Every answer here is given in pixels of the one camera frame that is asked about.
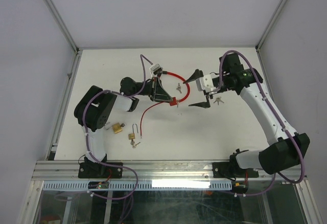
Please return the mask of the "small red padlock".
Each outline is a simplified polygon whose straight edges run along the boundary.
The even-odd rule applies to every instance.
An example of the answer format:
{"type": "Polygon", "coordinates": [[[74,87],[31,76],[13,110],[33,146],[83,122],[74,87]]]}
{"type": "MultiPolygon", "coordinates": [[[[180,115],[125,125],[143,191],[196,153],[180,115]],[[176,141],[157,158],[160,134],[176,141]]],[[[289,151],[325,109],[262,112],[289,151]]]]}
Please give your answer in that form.
{"type": "Polygon", "coordinates": [[[171,102],[169,102],[170,106],[175,106],[177,104],[178,104],[178,101],[177,101],[177,99],[175,97],[173,97],[173,100],[171,102]]]}

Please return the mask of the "large padlock keys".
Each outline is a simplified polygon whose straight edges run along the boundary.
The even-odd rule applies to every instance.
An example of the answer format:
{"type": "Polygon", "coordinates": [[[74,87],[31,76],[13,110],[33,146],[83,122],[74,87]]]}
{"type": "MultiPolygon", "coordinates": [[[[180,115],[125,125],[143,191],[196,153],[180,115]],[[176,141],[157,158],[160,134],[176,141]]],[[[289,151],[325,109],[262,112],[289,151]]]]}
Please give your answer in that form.
{"type": "Polygon", "coordinates": [[[224,104],[224,101],[221,99],[221,97],[216,97],[214,103],[219,105],[220,103],[224,104]]]}

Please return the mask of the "cable lock keys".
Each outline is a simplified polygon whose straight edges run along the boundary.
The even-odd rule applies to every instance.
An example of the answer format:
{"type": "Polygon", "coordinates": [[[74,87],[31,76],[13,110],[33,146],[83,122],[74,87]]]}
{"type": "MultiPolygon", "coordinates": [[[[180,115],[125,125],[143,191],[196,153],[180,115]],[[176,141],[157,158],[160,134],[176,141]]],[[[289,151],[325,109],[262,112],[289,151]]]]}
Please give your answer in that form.
{"type": "Polygon", "coordinates": [[[180,83],[178,83],[176,90],[179,91],[180,94],[182,94],[180,83]]]}

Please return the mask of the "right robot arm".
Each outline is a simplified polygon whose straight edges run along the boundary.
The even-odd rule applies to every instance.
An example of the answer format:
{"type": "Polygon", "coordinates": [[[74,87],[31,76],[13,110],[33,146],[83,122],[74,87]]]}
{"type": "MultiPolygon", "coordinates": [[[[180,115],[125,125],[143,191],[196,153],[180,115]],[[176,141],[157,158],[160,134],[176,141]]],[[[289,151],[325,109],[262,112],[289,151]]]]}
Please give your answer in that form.
{"type": "Polygon", "coordinates": [[[215,94],[234,91],[253,112],[266,136],[264,150],[236,150],[229,157],[227,173],[241,176],[247,169],[262,169],[267,174],[282,174],[291,167],[300,166],[300,177],[305,175],[304,157],[310,144],[306,133],[298,133],[272,101],[263,78],[236,50],[227,51],[219,59],[219,72],[213,78],[196,69],[184,83],[195,81],[206,101],[197,107],[209,108],[215,94]]]}

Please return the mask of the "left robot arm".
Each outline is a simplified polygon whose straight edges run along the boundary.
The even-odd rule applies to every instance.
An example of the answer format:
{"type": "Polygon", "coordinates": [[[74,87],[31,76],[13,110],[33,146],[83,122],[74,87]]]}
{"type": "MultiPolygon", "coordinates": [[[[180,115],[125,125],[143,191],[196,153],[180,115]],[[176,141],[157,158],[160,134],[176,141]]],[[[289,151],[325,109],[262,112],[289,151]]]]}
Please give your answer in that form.
{"type": "Polygon", "coordinates": [[[102,177],[107,171],[107,154],[104,147],[104,127],[113,109],[133,112],[138,103],[138,95],[148,96],[151,101],[170,103],[174,98],[163,88],[158,77],[144,82],[136,82],[130,77],[121,80],[120,91],[105,91],[91,86],[74,110],[78,124],[83,127],[86,139],[86,161],[90,161],[89,171],[102,177]]]}

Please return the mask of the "small brass padlock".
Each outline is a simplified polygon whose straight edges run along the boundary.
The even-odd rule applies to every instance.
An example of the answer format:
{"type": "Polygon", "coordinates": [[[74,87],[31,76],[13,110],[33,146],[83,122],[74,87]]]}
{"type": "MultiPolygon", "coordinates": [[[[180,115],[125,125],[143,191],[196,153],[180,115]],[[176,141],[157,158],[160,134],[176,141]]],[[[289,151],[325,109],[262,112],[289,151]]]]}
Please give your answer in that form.
{"type": "Polygon", "coordinates": [[[136,123],[132,124],[132,132],[128,135],[128,139],[133,141],[135,139],[135,134],[138,133],[138,125],[136,123]]]}

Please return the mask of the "medium brass padlock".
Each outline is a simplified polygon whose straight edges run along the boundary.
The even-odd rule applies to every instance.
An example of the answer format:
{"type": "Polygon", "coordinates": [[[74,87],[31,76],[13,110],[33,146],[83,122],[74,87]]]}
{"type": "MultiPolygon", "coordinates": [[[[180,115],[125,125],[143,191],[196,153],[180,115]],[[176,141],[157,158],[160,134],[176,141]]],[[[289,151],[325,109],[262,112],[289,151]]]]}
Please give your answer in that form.
{"type": "Polygon", "coordinates": [[[125,127],[125,123],[115,123],[112,125],[107,123],[107,124],[105,124],[104,129],[105,130],[112,129],[113,133],[117,134],[119,132],[122,132],[124,127],[125,127]]]}

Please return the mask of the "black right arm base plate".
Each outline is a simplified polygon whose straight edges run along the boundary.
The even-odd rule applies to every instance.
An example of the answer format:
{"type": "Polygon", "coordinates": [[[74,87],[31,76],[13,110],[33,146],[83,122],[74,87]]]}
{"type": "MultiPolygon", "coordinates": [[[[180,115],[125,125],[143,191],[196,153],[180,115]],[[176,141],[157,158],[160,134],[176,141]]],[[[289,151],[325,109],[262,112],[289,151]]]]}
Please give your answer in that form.
{"type": "Polygon", "coordinates": [[[212,170],[214,178],[226,178],[235,181],[237,178],[258,178],[259,173],[253,169],[241,169],[231,162],[213,162],[212,170]]]}

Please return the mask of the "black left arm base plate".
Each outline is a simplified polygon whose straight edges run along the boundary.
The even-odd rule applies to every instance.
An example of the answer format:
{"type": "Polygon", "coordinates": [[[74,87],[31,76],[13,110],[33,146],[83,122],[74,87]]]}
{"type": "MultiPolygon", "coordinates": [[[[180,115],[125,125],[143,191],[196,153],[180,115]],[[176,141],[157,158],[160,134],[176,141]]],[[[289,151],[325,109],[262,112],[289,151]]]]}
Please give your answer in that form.
{"type": "Polygon", "coordinates": [[[78,172],[78,178],[86,179],[86,178],[94,178],[94,179],[101,179],[101,178],[122,178],[123,169],[122,163],[112,163],[109,164],[114,165],[112,166],[104,166],[99,163],[95,163],[92,161],[82,162],[80,163],[80,168],[78,172]]]}

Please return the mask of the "aluminium mounting rail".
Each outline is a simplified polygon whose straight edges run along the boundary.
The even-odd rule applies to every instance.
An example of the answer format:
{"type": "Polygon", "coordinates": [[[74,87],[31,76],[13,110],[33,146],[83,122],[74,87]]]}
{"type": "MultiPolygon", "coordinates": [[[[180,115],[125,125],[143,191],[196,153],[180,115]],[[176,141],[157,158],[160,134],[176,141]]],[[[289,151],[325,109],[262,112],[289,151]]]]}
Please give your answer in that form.
{"type": "Polygon", "coordinates": [[[143,180],[155,178],[192,178],[195,180],[222,179],[222,168],[227,161],[113,161],[111,169],[89,166],[79,161],[38,161],[32,175],[33,180],[59,181],[77,179],[112,179],[132,181],[135,174],[143,180]]]}

